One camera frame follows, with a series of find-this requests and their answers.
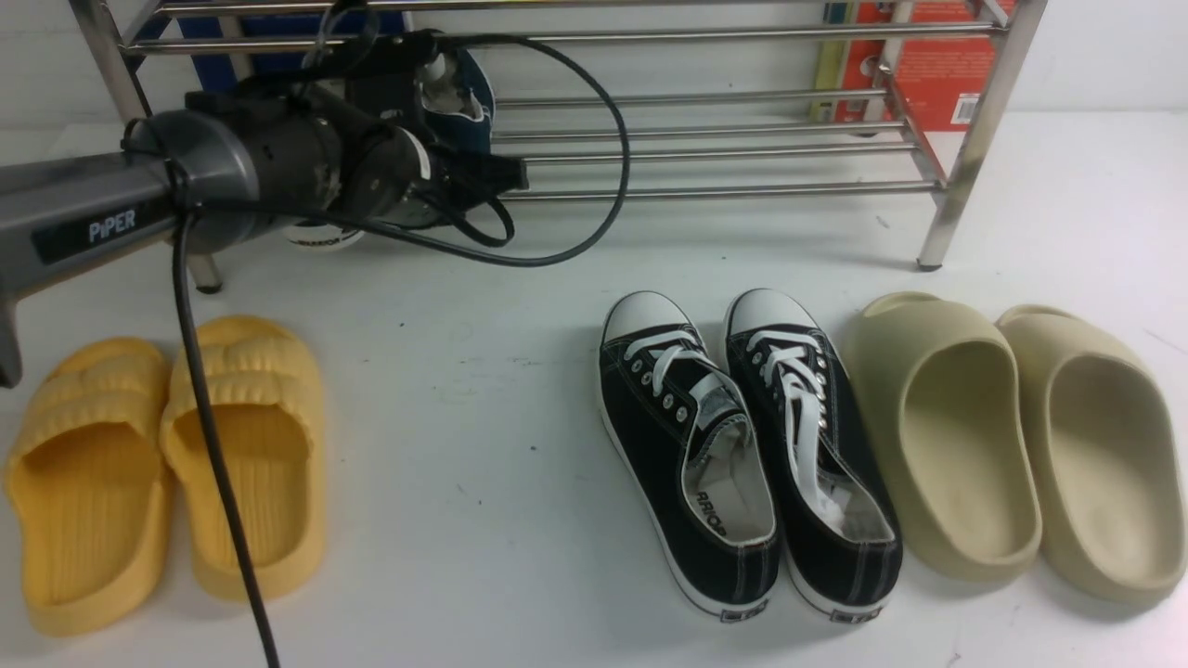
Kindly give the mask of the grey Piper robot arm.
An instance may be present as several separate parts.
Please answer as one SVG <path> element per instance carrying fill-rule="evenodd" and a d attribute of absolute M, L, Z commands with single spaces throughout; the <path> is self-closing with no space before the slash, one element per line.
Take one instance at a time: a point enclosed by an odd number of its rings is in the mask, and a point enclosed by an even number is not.
<path fill-rule="evenodd" d="M 318 89 L 417 76 L 459 52 L 440 32 L 322 44 L 297 71 L 259 73 L 228 93 L 124 126 L 115 152 L 4 168 L 4 386 L 24 374 L 18 301 L 162 240 L 187 225 L 187 253 L 213 256 L 289 225 L 374 231 L 451 225 L 526 187 L 522 158 L 459 149 L 421 111 L 385 120 Z"/>

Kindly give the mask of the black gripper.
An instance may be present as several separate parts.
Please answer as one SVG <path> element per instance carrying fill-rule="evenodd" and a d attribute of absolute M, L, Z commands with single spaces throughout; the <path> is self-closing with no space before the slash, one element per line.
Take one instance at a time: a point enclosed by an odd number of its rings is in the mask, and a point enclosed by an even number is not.
<path fill-rule="evenodd" d="M 432 134 L 421 106 L 425 67 L 355 78 L 343 96 L 321 90 L 321 114 L 341 139 L 331 212 L 388 218 L 411 231 L 454 225 L 472 233 L 467 212 L 529 185 L 522 158 L 451 149 Z"/>

